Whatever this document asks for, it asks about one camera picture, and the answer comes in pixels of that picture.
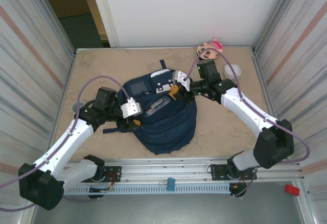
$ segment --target white wall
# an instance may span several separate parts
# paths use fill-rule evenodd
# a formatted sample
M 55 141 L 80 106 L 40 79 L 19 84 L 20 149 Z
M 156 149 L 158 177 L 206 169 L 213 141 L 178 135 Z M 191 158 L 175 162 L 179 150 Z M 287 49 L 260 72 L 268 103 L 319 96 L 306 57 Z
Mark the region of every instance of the white wall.
M 278 0 L 97 0 L 112 47 L 254 45 Z

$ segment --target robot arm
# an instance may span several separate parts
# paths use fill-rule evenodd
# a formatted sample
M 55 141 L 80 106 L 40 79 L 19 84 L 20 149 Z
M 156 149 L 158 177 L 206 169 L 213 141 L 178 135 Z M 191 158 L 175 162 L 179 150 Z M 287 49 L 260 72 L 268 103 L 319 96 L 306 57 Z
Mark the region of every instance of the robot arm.
M 77 166 L 69 169 L 64 170 L 64 167 L 80 145 L 105 122 L 115 121 L 117 127 L 123 130 L 137 128 L 132 116 L 142 112 L 139 103 L 130 98 L 127 103 L 119 107 L 115 101 L 116 91 L 100 88 L 92 106 L 84 106 L 80 109 L 79 117 L 75 118 L 77 123 L 73 132 L 71 129 L 75 119 L 43 156 L 32 165 L 24 164 L 19 169 L 18 174 L 21 176 L 46 162 L 37 171 L 19 180 L 20 196 L 46 210 L 51 210 L 60 202 L 66 189 L 89 178 L 100 180 L 104 175 L 104 161 L 95 156 L 86 156 Z M 67 141 L 60 147 L 67 135 L 69 135 Z M 56 150 L 58 151 L 55 155 L 48 159 Z
M 244 94 L 240 98 L 237 85 L 230 79 L 221 79 L 212 59 L 201 60 L 197 66 L 202 78 L 200 81 L 185 80 L 186 74 L 181 71 L 173 74 L 173 81 L 179 84 L 175 97 L 192 99 L 196 95 L 206 94 L 207 98 L 217 101 L 234 112 L 250 127 L 257 138 L 253 150 L 240 152 L 227 160 L 227 169 L 232 178 L 240 177 L 248 168 L 271 168 L 294 153 L 293 137 L 267 122 L 267 120 L 276 122 L 292 131 L 292 126 L 287 120 L 278 121 L 261 110 Z

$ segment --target blue clip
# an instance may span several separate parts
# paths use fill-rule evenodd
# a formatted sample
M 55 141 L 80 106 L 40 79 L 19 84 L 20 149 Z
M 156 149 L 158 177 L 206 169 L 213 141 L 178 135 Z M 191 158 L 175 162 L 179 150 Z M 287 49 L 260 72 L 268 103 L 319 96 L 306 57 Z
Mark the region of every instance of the blue clip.
M 175 191 L 175 182 L 174 178 L 167 179 L 167 191 Z

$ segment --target plush toy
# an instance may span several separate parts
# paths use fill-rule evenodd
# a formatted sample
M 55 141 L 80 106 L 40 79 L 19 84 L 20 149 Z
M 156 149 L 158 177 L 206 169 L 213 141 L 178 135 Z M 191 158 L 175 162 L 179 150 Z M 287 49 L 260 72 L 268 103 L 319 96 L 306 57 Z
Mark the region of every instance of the plush toy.
M 207 49 L 207 48 L 215 48 L 218 50 L 220 53 L 223 53 L 223 45 L 218 42 L 218 39 L 215 38 L 212 42 L 207 44 L 206 42 L 203 43 L 203 46 L 198 46 L 196 53 L 199 54 L 201 51 Z M 219 54 L 214 52 L 214 51 L 207 51 L 201 54 L 200 60 L 203 59 L 215 59 Z

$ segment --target white bracket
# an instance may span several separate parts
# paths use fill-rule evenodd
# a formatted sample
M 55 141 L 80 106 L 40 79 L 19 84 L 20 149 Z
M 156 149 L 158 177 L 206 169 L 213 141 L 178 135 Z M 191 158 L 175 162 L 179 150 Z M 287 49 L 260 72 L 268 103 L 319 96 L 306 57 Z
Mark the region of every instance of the white bracket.
M 121 105 L 121 110 L 123 111 L 123 118 L 142 113 L 140 104 L 137 103 L 132 97 L 127 99 L 127 103 Z
M 190 83 L 191 80 L 190 78 L 187 78 L 186 80 L 184 80 L 187 77 L 186 73 L 183 73 L 182 71 L 175 71 L 173 72 L 173 76 L 172 76 L 172 81 L 175 84 L 180 83 L 182 86 L 184 86 L 186 88 L 187 91 L 190 91 Z

